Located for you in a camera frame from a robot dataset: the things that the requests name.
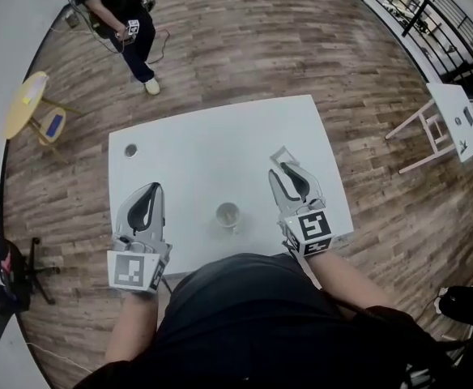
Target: white table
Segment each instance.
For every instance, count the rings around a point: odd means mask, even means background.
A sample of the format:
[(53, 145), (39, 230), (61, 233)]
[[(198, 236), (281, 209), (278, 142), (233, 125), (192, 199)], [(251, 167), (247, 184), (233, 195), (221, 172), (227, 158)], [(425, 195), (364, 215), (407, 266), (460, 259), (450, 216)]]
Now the white table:
[[(443, 83), (428, 83), (427, 87), (431, 92), (432, 99), (391, 131), (386, 139), (390, 139), (407, 124), (419, 118), (431, 143), (433, 153), (431, 156), (399, 170), (399, 173), (415, 169), (454, 150), (458, 153), (462, 163), (473, 157), (473, 108), (463, 88)], [(426, 118), (424, 113), (435, 104), (439, 113)], [(442, 133), (438, 126), (439, 121), (445, 123), (449, 133)], [(433, 130), (437, 134), (436, 138), (433, 135)]]
[[(138, 152), (127, 158), (126, 146)], [(279, 209), (268, 181), (270, 156), (285, 146), (318, 178), (336, 236), (353, 230), (343, 184), (312, 97), (291, 96), (226, 105), (148, 122), (109, 136), (109, 195), (114, 224), (121, 203), (149, 182), (165, 194), (164, 237), (173, 244), (166, 274), (252, 252), (285, 252)], [(290, 195), (296, 191), (280, 174)], [(221, 228), (215, 210), (234, 202), (238, 234)]]

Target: office chair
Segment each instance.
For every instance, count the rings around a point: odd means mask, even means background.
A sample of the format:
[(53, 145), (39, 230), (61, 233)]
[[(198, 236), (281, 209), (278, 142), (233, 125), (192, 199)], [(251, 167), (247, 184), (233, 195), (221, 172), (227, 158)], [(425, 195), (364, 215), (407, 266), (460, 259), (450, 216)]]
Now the office chair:
[(19, 251), (19, 248), (4, 237), (0, 237), (0, 276), (6, 287), (6, 292), (17, 298), (21, 306), (27, 310), (30, 303), (30, 293), (35, 287), (45, 301), (53, 305), (55, 300), (48, 296), (42, 288), (37, 274), (44, 271), (60, 273), (58, 267), (35, 268), (35, 245), (40, 243), (38, 237), (32, 238), (29, 256), (26, 259)]

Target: cable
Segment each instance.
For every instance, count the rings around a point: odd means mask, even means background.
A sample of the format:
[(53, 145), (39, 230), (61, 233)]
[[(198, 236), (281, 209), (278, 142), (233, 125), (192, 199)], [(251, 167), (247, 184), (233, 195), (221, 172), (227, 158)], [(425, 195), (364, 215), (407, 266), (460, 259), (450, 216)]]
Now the cable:
[(83, 366), (79, 365), (78, 363), (75, 363), (75, 362), (72, 361), (69, 357), (59, 356), (59, 355), (57, 355), (57, 354), (55, 354), (55, 353), (53, 353), (53, 352), (50, 352), (49, 350), (46, 350), (45, 348), (42, 348), (42, 347), (40, 347), (40, 346), (37, 346), (37, 345), (34, 344), (34, 343), (28, 343), (28, 342), (26, 342), (26, 344), (30, 344), (31, 346), (38, 348), (39, 350), (41, 350), (41, 351), (44, 352), (44, 353), (52, 354), (53, 356), (58, 357), (59, 359), (63, 359), (63, 360), (65, 360), (65, 361), (68, 361), (70, 364), (75, 365), (76, 367), (79, 367), (80, 369), (83, 369), (83, 370), (85, 370), (86, 372), (92, 373), (87, 367), (83, 367)]
[(170, 288), (170, 285), (168, 284), (168, 281), (164, 277), (161, 277), (161, 281), (163, 281), (163, 284), (166, 287), (166, 289), (168, 290), (168, 292), (170, 294), (172, 294), (172, 289)]
[(89, 21), (87, 20), (87, 18), (85, 17), (85, 14), (82, 13), (82, 11), (75, 5), (74, 2), (72, 2), (71, 0), (67, 0), (67, 2), (69, 3), (69, 5), (71, 6), (71, 8), (76, 12), (78, 13), (79, 15), (82, 16), (82, 19), (83, 21), (85, 22), (85, 24), (89, 27), (89, 30), (91, 31), (91, 34), (92, 36), (97, 40), (99, 41), (110, 53), (115, 53), (115, 54), (121, 54), (123, 53), (123, 51), (125, 50), (125, 41), (122, 41), (122, 46), (121, 46), (121, 52), (118, 51), (118, 50), (112, 50), (110, 49), (104, 42), (102, 42), (100, 39), (98, 39), (98, 37), (96, 36), (96, 33), (94, 32), (94, 29), (92, 28), (91, 24), (89, 23)]
[[(71, 0), (67, 0), (67, 2), (69, 3), (69, 5), (71, 6), (71, 8), (76, 12), (78, 13), (80, 16), (82, 16), (82, 19), (83, 21), (85, 22), (85, 24), (89, 27), (89, 30), (91, 31), (91, 34), (92, 36), (97, 40), (99, 41), (110, 53), (115, 53), (115, 54), (122, 54), (124, 51), (125, 51), (125, 41), (121, 41), (121, 52), (118, 51), (118, 50), (112, 50), (110, 49), (104, 42), (102, 42), (100, 39), (98, 39), (98, 37), (96, 36), (96, 32), (94, 31), (93, 27), (91, 26), (90, 22), (87, 20), (87, 18), (85, 17), (85, 15), (82, 13), (82, 11), (75, 5), (74, 2), (72, 2)], [(64, 33), (64, 31), (62, 30), (56, 30), (56, 29), (53, 29), (53, 28), (50, 28), (51, 30), (53, 30), (54, 32), (59, 32), (59, 33)], [(170, 38), (170, 32), (168, 31), (168, 29), (163, 29), (167, 36), (164, 38), (164, 43), (163, 43), (163, 47), (161, 48), (161, 56), (159, 58), (157, 58), (155, 61), (152, 61), (152, 62), (148, 62), (147, 64), (148, 65), (152, 65), (153, 63), (157, 63), (159, 62), (161, 59), (164, 58), (164, 48), (166, 47), (166, 42), (168, 41), (168, 39)], [(85, 31), (68, 31), (69, 33), (88, 33), (88, 32), (85, 32)]]
[(424, 309), (422, 310), (422, 312), (420, 313), (420, 315), (415, 319), (415, 323), (418, 323), (418, 321), (422, 318), (422, 316), (424, 315), (425, 311), (427, 310), (427, 308), (429, 308), (429, 304), (431, 304), (433, 301), (435, 301), (436, 299), (438, 298), (438, 296), (436, 295), (435, 297), (431, 298), (431, 300), (429, 300), (429, 302), (425, 305)]
[(57, 30), (53, 28), (49, 28), (49, 29), (56, 33), (87, 33), (88, 35), (92, 34), (91, 32), (88, 32), (87, 30)]
[(170, 38), (170, 32), (168, 31), (168, 29), (163, 29), (163, 30), (166, 32), (167, 36), (164, 38), (163, 47), (161, 48), (161, 56), (159, 58), (157, 58), (155, 61), (149, 62), (148, 65), (152, 65), (153, 63), (157, 63), (158, 61), (160, 61), (161, 59), (164, 58), (164, 48), (166, 47), (166, 42)]

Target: white stool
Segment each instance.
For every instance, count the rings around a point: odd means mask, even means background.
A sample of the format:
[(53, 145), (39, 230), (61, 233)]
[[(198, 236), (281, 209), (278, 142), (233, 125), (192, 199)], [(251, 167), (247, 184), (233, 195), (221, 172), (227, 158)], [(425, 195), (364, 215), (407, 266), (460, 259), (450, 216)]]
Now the white stool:
[(62, 163), (68, 165), (69, 161), (54, 146), (65, 125), (66, 111), (62, 108), (56, 108), (42, 119), (40, 127), (37, 128), (37, 134), (39, 135), (40, 145), (49, 148)]
[[(432, 155), (399, 170), (401, 174), (444, 156), (454, 149), (462, 163), (473, 156), (473, 108), (463, 88), (443, 83), (428, 83), (427, 87), (433, 98), (386, 136), (386, 139), (390, 139), (416, 118), (420, 119), (428, 136), (433, 149)], [(440, 113), (426, 118), (425, 111), (435, 104)], [(447, 126), (449, 134), (442, 133), (438, 125), (442, 121)], [(433, 127), (437, 129), (437, 138), (431, 132)]]

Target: hand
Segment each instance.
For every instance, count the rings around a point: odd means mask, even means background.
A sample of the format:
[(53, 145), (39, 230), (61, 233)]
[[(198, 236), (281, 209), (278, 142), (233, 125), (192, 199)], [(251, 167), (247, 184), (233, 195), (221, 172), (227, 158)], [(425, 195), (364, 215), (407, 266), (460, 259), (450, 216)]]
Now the hand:
[(116, 38), (119, 40), (119, 41), (124, 41), (126, 38), (127, 38), (127, 31), (126, 31), (126, 27), (123, 26), (122, 28), (118, 28), (116, 29)]

